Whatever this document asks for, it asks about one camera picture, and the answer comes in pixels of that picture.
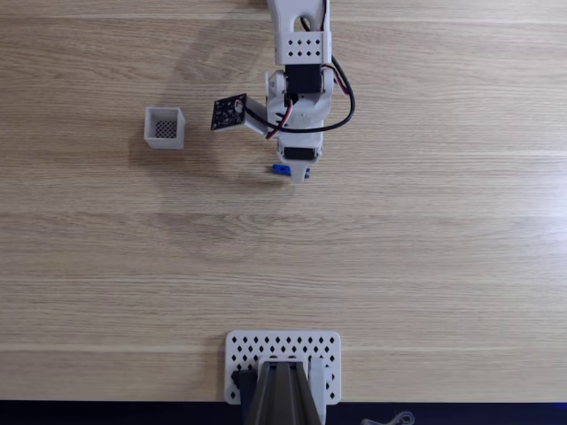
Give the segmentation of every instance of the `black cable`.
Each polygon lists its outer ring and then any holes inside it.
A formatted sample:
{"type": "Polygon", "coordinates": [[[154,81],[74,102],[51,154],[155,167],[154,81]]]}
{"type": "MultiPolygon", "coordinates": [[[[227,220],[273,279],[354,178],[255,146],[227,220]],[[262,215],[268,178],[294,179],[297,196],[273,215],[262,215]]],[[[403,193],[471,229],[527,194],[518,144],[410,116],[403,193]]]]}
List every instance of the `black cable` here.
{"type": "MultiPolygon", "coordinates": [[[[303,29],[305,29],[306,31],[311,31],[311,28],[309,28],[307,26],[307,23],[306,23],[304,18],[301,18],[301,25],[303,26],[303,29]]],[[[332,59],[333,65],[335,66],[335,68],[337,68],[338,75],[340,75],[340,78],[343,80],[343,83],[345,84],[346,88],[348,89],[348,96],[351,100],[351,110],[344,120],[338,122],[337,124],[333,124],[332,126],[319,127],[319,128],[279,128],[279,126],[274,125],[271,122],[264,120],[260,115],[258,115],[256,112],[254,112],[252,109],[249,109],[248,107],[245,107],[246,112],[248,114],[250,114],[251,117],[253,117],[257,121],[259,121],[261,124],[267,126],[268,128],[271,128],[272,130],[278,130],[278,132],[280,132],[280,133],[293,133],[293,134],[300,134],[301,135],[301,134],[308,134],[308,133],[322,133],[324,131],[331,131],[331,130],[335,130],[337,128],[343,127],[346,123],[348,123],[353,118],[354,111],[356,109],[356,102],[354,100],[353,88],[351,87],[350,82],[346,78],[346,75],[345,75],[345,72],[343,71],[343,68],[338,64],[338,61],[335,59],[334,56],[331,57],[331,59],[332,59]]]]}

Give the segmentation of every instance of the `wire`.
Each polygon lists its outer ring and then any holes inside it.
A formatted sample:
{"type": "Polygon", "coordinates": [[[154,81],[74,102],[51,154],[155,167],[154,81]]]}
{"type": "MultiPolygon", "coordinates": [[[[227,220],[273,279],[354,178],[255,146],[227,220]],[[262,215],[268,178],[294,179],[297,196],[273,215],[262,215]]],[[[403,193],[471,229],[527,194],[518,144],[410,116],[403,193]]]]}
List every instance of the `wire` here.
{"type": "Polygon", "coordinates": [[[271,133],[269,133],[269,134],[266,136],[266,140],[271,140],[271,139],[273,139],[274,136],[277,135],[277,134],[280,132],[280,130],[281,130],[282,128],[284,128],[285,123],[288,121],[288,119],[289,119],[290,116],[291,116],[291,111],[293,111],[293,102],[292,102],[291,99],[289,99],[289,100],[288,100],[288,103],[287,103],[287,112],[286,112],[285,115],[282,117],[282,120],[280,121],[280,124],[279,124],[279,126],[277,127],[277,129],[276,129],[276,130],[273,130],[271,133]]]}
{"type": "Polygon", "coordinates": [[[333,73],[335,74],[335,78],[334,78],[335,84],[337,84],[340,87],[340,90],[343,92],[343,95],[348,96],[348,89],[346,88],[343,81],[340,79],[337,70],[330,65],[323,65],[323,66],[325,68],[329,68],[333,70],[333,73]]]}
{"type": "MultiPolygon", "coordinates": [[[[323,14],[323,22],[325,21],[324,16],[326,15],[326,5],[327,2],[326,0],[323,0],[325,3],[325,12],[323,14]]],[[[303,29],[305,29],[306,31],[311,31],[311,28],[309,28],[309,26],[307,25],[307,22],[305,20],[305,18],[301,18],[301,25],[303,26],[303,29]]],[[[346,78],[345,72],[343,71],[343,68],[340,66],[340,64],[338,63],[338,61],[335,59],[335,57],[331,57],[332,63],[335,66],[335,70],[337,71],[339,80],[343,83],[343,85],[345,86],[346,89],[346,94],[349,96],[350,101],[351,101],[351,109],[348,113],[348,115],[346,116],[346,118],[340,122],[338,122],[337,124],[333,124],[332,126],[327,126],[327,127],[318,127],[318,128],[283,128],[280,127],[281,126],[281,122],[280,122],[280,126],[274,125],[271,122],[268,122],[266,120],[264,120],[260,115],[258,115],[256,112],[254,112],[252,109],[248,108],[247,106],[245,106],[245,110],[246,112],[254,119],[256,119],[258,122],[260,122],[261,124],[265,125],[268,128],[271,128],[272,130],[277,130],[278,133],[293,133],[293,134],[299,134],[299,135],[304,135],[304,134],[311,134],[311,133],[322,133],[324,131],[331,131],[331,130],[335,130],[337,128],[341,128],[343,127],[345,124],[347,124],[354,116],[354,111],[356,110],[356,101],[354,100],[354,93],[353,93],[353,88],[351,87],[350,82],[348,81],[348,79],[346,78]]]]}
{"type": "MultiPolygon", "coordinates": [[[[411,412],[402,412],[396,415],[390,422],[385,425],[414,425],[416,423],[416,418],[411,412]]],[[[361,425],[384,425],[378,422],[371,421],[370,419],[365,419],[362,421],[361,425]]]]}

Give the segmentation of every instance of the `white container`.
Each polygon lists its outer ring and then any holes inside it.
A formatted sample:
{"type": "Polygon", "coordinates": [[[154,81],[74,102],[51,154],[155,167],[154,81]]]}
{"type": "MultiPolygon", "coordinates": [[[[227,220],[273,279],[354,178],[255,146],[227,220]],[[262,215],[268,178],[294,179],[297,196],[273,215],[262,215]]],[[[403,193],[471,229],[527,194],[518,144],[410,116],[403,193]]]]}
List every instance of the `white container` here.
{"type": "Polygon", "coordinates": [[[145,108],[144,140],[152,149],[183,149],[185,117],[179,108],[145,108]]]}

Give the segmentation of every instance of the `wood grain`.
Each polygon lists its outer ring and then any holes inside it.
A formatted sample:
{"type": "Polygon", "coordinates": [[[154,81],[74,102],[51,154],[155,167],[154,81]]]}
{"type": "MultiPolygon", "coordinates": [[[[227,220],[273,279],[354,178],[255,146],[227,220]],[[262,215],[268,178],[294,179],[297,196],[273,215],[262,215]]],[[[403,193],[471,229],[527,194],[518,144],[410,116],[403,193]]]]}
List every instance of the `wood grain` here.
{"type": "Polygon", "coordinates": [[[564,399],[564,1],[333,0],[358,112],[304,186],[208,130],[262,98],[263,0],[1,13],[0,398],[217,400],[226,333],[324,328],[344,401],[564,399]]]}

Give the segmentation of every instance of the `mesh bottom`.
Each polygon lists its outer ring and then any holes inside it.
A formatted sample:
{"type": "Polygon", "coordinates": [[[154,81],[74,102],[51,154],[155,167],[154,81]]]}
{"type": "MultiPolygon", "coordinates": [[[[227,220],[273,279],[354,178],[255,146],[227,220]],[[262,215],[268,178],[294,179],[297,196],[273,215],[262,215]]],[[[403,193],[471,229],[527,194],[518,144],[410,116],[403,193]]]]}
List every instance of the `mesh bottom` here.
{"type": "Polygon", "coordinates": [[[177,137],[177,121],[158,121],[156,123],[156,138],[175,139],[177,137]]]}

